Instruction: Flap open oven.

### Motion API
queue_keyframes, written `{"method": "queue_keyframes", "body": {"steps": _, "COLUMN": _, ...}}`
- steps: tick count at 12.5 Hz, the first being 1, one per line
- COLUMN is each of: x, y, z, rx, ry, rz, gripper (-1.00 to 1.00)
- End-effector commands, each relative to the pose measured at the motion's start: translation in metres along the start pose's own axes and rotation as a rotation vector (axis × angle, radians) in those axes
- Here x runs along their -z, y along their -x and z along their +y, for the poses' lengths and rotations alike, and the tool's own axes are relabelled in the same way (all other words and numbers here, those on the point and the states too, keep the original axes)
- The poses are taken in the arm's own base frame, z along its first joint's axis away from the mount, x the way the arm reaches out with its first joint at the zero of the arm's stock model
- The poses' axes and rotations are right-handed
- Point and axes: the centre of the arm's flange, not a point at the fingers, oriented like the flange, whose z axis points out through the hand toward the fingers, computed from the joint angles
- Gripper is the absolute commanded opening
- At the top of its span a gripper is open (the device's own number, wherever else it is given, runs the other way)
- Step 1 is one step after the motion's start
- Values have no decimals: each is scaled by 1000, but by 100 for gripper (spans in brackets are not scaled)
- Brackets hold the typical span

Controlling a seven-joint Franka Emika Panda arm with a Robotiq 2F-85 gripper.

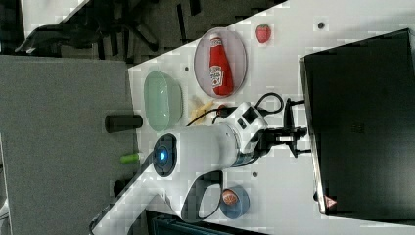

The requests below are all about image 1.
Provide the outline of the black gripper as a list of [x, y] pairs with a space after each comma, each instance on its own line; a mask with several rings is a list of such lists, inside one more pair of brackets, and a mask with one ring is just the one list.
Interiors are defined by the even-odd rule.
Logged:
[[285, 144], [296, 158], [301, 154], [308, 154], [310, 149], [298, 149], [298, 141], [307, 134], [306, 127], [295, 127], [293, 106], [302, 105], [304, 100], [293, 101], [288, 99], [284, 109], [284, 126], [279, 128], [267, 128], [261, 134], [258, 141], [258, 155], [265, 156], [273, 146]]

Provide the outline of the black robot base upper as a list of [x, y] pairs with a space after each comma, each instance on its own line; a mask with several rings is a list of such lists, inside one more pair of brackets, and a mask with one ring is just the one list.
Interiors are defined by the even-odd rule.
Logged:
[[143, 119], [140, 115], [110, 115], [105, 118], [105, 128], [108, 133], [116, 133], [140, 128]]

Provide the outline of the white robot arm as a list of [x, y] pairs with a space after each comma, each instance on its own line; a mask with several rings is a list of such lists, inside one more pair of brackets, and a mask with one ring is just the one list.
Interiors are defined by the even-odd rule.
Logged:
[[270, 128], [268, 111], [242, 103], [222, 122], [175, 128], [162, 135], [147, 157], [148, 166], [125, 186], [113, 204], [91, 222], [90, 235], [127, 235], [130, 227], [157, 195], [186, 222], [199, 222], [202, 201], [211, 185], [223, 185], [223, 171], [250, 165], [275, 145], [286, 144], [293, 155], [307, 134], [295, 126], [289, 99], [284, 125]]

